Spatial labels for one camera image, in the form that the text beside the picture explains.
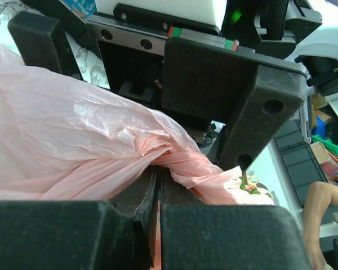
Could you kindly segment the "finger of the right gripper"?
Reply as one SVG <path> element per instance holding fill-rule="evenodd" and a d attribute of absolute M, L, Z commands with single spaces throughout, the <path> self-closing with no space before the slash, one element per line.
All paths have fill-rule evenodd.
<path fill-rule="evenodd" d="M 58 19 L 20 11 L 8 22 L 7 27 L 26 65 L 82 79 Z"/>
<path fill-rule="evenodd" d="M 163 110 L 180 124 L 226 125 L 216 161 L 246 169 L 303 104 L 306 75 L 299 64 L 228 42 L 225 48 L 182 38 L 164 47 Z"/>

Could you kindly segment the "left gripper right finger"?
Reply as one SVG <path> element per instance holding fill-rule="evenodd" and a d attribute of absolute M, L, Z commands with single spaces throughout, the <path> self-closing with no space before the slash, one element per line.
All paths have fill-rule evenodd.
<path fill-rule="evenodd" d="M 161 208 L 165 205 L 183 205 L 190 207 L 206 205 L 192 190 L 175 182 L 169 169 L 163 169 L 159 174 L 159 178 L 159 201 Z"/>

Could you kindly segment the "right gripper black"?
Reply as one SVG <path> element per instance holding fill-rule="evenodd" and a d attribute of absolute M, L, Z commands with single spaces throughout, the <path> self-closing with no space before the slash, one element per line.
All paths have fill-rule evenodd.
<path fill-rule="evenodd" d="M 162 111 L 199 139 L 225 124 L 223 146 L 246 138 L 256 52 L 221 33 L 224 2 L 114 2 L 86 21 L 109 85 Z"/>

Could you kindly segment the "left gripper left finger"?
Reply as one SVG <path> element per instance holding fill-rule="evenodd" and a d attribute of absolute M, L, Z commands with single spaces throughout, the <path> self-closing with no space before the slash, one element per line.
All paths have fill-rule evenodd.
<path fill-rule="evenodd" d="M 136 222 L 149 222 L 157 201 L 157 167 L 147 167 L 143 173 L 123 191 L 109 201 L 122 215 L 133 217 Z"/>

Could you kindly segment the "pink plastic bag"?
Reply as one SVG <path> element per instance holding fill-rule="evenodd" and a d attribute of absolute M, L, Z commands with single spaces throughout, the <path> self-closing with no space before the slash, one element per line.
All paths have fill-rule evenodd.
<path fill-rule="evenodd" d="M 271 205 L 242 187 L 169 116 L 95 85 L 26 66 L 0 44 L 0 200 L 107 200 L 150 165 L 209 204 Z"/>

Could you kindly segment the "person forearm in background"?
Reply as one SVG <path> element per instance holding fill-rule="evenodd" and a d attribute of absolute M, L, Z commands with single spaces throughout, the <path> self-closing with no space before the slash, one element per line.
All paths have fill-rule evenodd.
<path fill-rule="evenodd" d="M 338 208 L 338 186 L 313 182 L 308 190 L 303 210 L 303 240 L 313 269 L 327 264 L 319 244 L 322 218 L 329 206 Z"/>

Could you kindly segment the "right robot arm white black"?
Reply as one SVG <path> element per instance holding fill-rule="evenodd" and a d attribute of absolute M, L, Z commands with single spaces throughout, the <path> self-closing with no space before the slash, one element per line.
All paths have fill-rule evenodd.
<path fill-rule="evenodd" d="M 79 77 L 69 32 L 99 54 L 115 94 L 158 110 L 198 143 L 224 123 L 223 169 L 246 169 L 308 99 L 338 92 L 338 10 L 309 1 L 96 1 L 81 19 L 67 1 L 27 1 L 8 23 L 24 62 Z"/>

